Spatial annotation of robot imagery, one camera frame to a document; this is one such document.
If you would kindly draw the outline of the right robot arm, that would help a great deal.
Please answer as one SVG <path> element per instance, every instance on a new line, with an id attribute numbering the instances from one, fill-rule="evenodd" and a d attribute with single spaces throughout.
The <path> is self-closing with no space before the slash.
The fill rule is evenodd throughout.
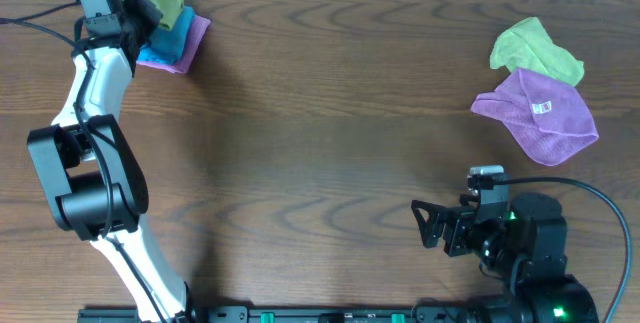
<path id="1" fill-rule="evenodd" d="M 423 245 L 440 240 L 450 257 L 475 254 L 504 284 L 501 296 L 478 298 L 457 322 L 596 322 L 593 298 L 566 272 L 567 223 L 554 198 L 502 191 L 463 194 L 458 207 L 414 200 Z"/>

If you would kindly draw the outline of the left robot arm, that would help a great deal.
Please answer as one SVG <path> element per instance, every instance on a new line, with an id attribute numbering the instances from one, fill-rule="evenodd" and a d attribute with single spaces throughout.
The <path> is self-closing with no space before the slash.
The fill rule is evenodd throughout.
<path id="1" fill-rule="evenodd" d="M 136 60 L 161 13 L 149 0 L 79 1 L 69 95 L 51 125 L 27 140 L 52 217 L 113 266 L 134 298 L 135 321 L 200 322 L 187 283 L 151 231 L 147 184 L 119 126 Z"/>

